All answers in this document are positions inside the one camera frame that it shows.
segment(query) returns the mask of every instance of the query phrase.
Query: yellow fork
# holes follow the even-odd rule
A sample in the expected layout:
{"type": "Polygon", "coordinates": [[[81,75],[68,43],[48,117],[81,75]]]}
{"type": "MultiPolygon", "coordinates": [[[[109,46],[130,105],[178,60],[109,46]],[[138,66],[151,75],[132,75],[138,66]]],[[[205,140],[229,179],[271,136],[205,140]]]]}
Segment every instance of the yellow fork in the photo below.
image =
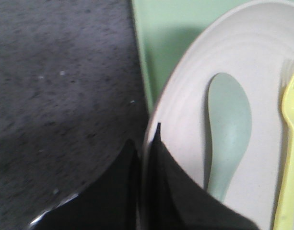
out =
{"type": "Polygon", "coordinates": [[[294,223],[294,74],[283,94],[282,113],[289,127],[289,136],[273,230],[292,230],[294,223]]]}

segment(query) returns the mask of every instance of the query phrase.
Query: plate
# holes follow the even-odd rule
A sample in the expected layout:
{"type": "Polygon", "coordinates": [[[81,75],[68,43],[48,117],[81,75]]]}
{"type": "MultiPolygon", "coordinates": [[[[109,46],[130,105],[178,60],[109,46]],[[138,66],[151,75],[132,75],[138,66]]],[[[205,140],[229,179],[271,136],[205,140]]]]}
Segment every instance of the plate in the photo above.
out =
{"type": "Polygon", "coordinates": [[[150,119],[143,176],[150,143],[161,123],[162,141],[200,186],[210,154],[206,95],[210,80],[225,72],[242,85],[252,112],[247,151],[228,188],[224,204],[271,229],[286,127],[280,112],[282,79],[294,71],[294,3],[257,0],[236,7],[210,25],[173,71],[150,119]]]}

